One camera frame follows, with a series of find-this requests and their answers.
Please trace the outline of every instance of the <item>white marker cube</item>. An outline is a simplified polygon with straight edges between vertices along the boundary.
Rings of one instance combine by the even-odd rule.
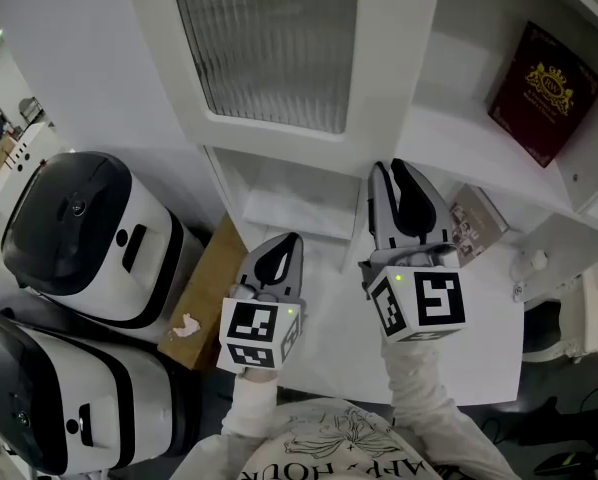
[[[459,269],[385,267],[368,294],[390,343],[437,340],[467,325]]]
[[[223,299],[219,341],[230,366],[280,370],[301,332],[299,304]]]

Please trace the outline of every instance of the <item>dark floor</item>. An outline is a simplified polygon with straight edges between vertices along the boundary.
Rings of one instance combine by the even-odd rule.
[[[204,408],[201,437],[217,434],[221,420],[230,408],[233,376],[222,370],[215,370],[204,379]],[[484,432],[491,440],[506,436],[512,413],[528,412],[544,404],[551,396],[558,397],[557,409],[561,413],[577,413],[583,399],[598,387],[598,354],[585,357],[579,364],[561,358],[549,363],[524,363],[517,401],[507,404],[473,406],[462,408],[478,425],[490,419]],[[364,409],[390,417],[390,407],[379,404],[359,404]],[[598,392],[587,401],[585,410],[598,408]],[[524,480],[541,478],[533,474],[534,468],[550,456],[571,451],[591,451],[583,441],[520,447],[514,443],[498,445],[515,472]],[[157,459],[127,468],[123,476],[129,480],[166,480],[177,468],[182,458]],[[555,479],[579,478],[581,476],[554,476]]]

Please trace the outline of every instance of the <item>white table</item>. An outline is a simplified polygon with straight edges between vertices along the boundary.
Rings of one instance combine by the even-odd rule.
[[[372,238],[357,249],[368,258]],[[380,355],[379,317],[361,288],[356,263],[341,274],[321,260],[318,244],[305,241],[302,297],[308,318],[280,374],[286,388],[349,400],[389,403]],[[523,304],[512,300],[508,266],[514,251],[495,245],[469,264],[463,281],[470,326],[437,343],[440,374],[458,405],[515,400],[521,371]]]

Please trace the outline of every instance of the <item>book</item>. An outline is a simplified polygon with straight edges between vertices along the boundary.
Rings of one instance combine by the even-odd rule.
[[[450,203],[452,241],[465,266],[501,239],[509,226],[486,193],[464,185]]]
[[[528,22],[488,114],[546,167],[598,96],[598,76],[548,32]]]

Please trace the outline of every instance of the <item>black glossy lid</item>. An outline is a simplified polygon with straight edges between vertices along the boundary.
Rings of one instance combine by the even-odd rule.
[[[31,179],[6,227],[6,267],[40,292],[80,292],[106,257],[131,189],[130,171],[110,155],[53,156]]]
[[[0,315],[0,436],[29,465],[59,475],[68,464],[63,420],[59,381],[50,359]]]

